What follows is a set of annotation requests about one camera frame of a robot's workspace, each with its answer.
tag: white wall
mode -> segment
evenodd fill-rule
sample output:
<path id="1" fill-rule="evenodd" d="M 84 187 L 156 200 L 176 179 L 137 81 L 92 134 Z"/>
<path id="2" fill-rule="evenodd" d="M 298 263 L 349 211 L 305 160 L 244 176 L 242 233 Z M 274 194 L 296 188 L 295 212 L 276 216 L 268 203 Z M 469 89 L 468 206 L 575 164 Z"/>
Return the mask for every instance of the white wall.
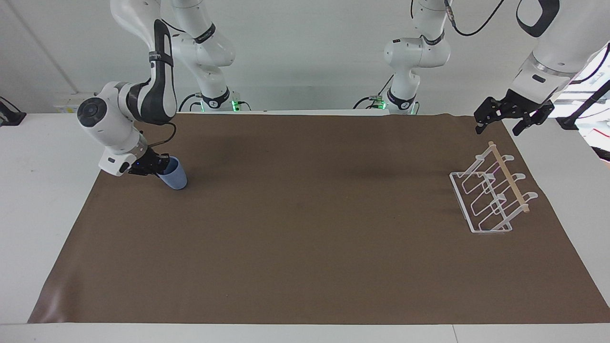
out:
<path id="1" fill-rule="evenodd" d="M 361 97 L 376 94 L 392 74 L 383 61 L 385 44 L 417 36 L 408 0 L 207 3 L 218 29 L 237 48 L 226 79 L 255 109 L 351 108 Z M 495 4 L 456 1 L 459 27 L 474 30 Z M 460 37 L 447 26 L 450 61 L 420 72 L 422 112 L 468 114 L 486 96 L 503 96 L 536 42 L 519 29 L 516 5 L 507 1 L 474 37 Z M 168 2 L 162 10 L 175 23 Z M 108 0 L 0 0 L 0 94 L 26 111 L 51 111 L 56 93 L 71 88 L 18 15 L 80 92 L 148 77 L 145 45 L 115 24 Z M 178 64 L 175 72 L 179 98 L 198 90 L 185 67 Z"/>

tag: white table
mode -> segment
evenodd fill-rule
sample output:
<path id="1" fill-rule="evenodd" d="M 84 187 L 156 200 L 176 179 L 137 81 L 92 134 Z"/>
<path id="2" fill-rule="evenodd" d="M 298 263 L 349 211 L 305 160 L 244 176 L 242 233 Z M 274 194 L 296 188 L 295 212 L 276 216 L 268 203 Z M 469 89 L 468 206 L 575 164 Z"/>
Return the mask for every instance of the white table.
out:
<path id="1" fill-rule="evenodd" d="M 274 112 L 273 114 L 294 114 Z M 379 115 L 382 111 L 310 111 Z M 514 121 L 508 121 L 511 128 Z M 554 120 L 515 138 L 572 244 L 610 303 L 610 170 L 578 132 Z M 141 325 L 27 321 L 99 173 L 102 148 L 73 114 L 30 114 L 0 128 L 0 342 L 592 342 L 610 324 L 581 325 Z"/>

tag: wooden dowel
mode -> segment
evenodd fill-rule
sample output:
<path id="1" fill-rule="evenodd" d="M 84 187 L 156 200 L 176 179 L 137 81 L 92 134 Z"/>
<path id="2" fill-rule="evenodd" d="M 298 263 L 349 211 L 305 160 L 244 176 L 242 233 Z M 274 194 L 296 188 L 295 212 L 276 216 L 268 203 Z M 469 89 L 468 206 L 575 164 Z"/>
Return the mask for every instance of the wooden dowel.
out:
<path id="1" fill-rule="evenodd" d="M 508 168 L 506 167 L 506 163 L 504 163 L 504 160 L 502 159 L 502 155 L 500 155 L 498 148 L 496 147 L 496 145 L 493 142 L 489 142 L 489 147 L 492 149 L 493 156 L 498 161 L 498 164 L 500 165 L 500 169 L 502 169 L 502 172 L 504 173 L 504 176 L 506 177 L 508 184 L 511 186 L 512 192 L 515 193 L 515 197 L 517 197 L 517 201 L 519 202 L 519 205 L 521 205 L 521 206 L 525 205 L 525 207 L 523 208 L 523 211 L 525 213 L 528 213 L 529 206 L 525 202 L 525 199 L 523 199 L 523 195 L 521 194 L 519 187 L 517 187 L 517 183 L 515 182 L 515 180 L 512 179 L 511 172 L 509 172 Z"/>

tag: brown table surface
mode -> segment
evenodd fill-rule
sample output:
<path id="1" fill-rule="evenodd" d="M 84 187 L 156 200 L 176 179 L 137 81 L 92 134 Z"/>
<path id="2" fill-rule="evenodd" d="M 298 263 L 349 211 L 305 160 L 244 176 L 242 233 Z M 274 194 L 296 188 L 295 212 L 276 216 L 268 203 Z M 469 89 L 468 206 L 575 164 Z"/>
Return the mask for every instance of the brown table surface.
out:
<path id="1" fill-rule="evenodd" d="M 502 125 L 472 117 L 178 115 L 188 186 L 98 177 L 30 317 L 43 322 L 610 322 Z M 168 127 L 142 127 L 150 141 Z M 497 143 L 537 192 L 472 234 L 448 177 Z"/>

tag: white wire rack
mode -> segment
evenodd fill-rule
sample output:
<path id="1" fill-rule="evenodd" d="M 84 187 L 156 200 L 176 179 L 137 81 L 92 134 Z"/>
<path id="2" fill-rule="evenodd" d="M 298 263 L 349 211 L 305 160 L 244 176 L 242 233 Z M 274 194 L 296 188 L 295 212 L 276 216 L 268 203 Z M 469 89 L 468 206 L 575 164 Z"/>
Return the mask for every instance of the white wire rack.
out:
<path id="1" fill-rule="evenodd" d="M 488 161 L 490 154 L 494 160 Z M 538 197 L 534 192 L 521 193 L 517 187 L 517 181 L 525 179 L 525 175 L 509 172 L 506 163 L 514 159 L 511 155 L 500 155 L 496 144 L 489 142 L 488 149 L 475 156 L 475 162 L 466 171 L 449 175 L 472 233 L 512 231 L 511 220 L 522 212 L 529 212 L 528 202 Z"/>

